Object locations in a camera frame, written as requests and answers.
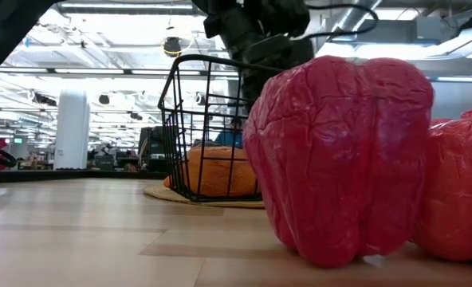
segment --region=wooden table surface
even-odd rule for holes
[[[472,264],[413,245],[381,266],[318,269],[284,250],[263,210],[144,197],[154,184],[0,184],[0,286],[472,286]]]

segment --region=ceiling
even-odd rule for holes
[[[312,4],[327,2],[309,1]],[[377,12],[382,19],[408,21],[422,16],[439,19],[440,15],[464,10],[472,10],[472,1],[382,1]],[[327,11],[322,17],[335,17],[332,13]],[[88,92],[93,111],[92,144],[121,138],[123,145],[135,146],[140,128],[161,124],[157,103],[165,84],[164,74],[174,60],[163,51],[168,37],[179,37],[183,54],[228,58],[219,37],[206,37],[203,21],[204,16],[192,14],[191,4],[185,1],[76,0],[55,5],[41,17],[2,67],[152,69],[160,71],[161,76],[0,73],[0,136],[26,134],[36,145],[52,143],[57,109],[37,104],[33,98],[38,93],[58,102],[61,90],[74,86]],[[318,29],[318,24],[313,22],[311,26]],[[214,67],[214,70],[224,69],[228,67]],[[206,65],[190,61],[182,64],[182,70],[202,71],[206,70]],[[195,96],[206,90],[205,77],[182,80],[185,105],[191,108],[204,109],[196,104]],[[210,92],[227,94],[228,80],[216,78],[211,82]],[[101,104],[101,94],[109,95],[111,104]],[[134,120],[126,111],[136,112],[143,119]]]

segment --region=black wire basket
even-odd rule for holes
[[[180,69],[200,63],[205,71]],[[248,171],[254,174],[242,150],[242,124],[252,105],[242,96],[245,70],[279,72],[217,57],[185,55],[175,60],[168,75],[158,103],[170,172],[165,184],[192,202],[262,200],[255,177],[242,176]],[[197,91],[187,93],[182,88]]]

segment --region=woven mat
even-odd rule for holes
[[[164,186],[146,187],[144,189],[146,195],[150,195],[157,199],[164,199],[172,202],[180,202],[198,206],[217,206],[217,207],[238,207],[238,208],[265,208],[263,202],[191,202],[183,196],[178,195],[173,190]]]

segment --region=wire basket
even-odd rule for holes
[[[200,64],[205,71],[180,69]],[[252,105],[242,97],[245,70],[279,72],[217,57],[185,55],[175,60],[168,75],[158,103],[170,171],[165,183],[193,202],[262,200],[242,150],[242,124]]]

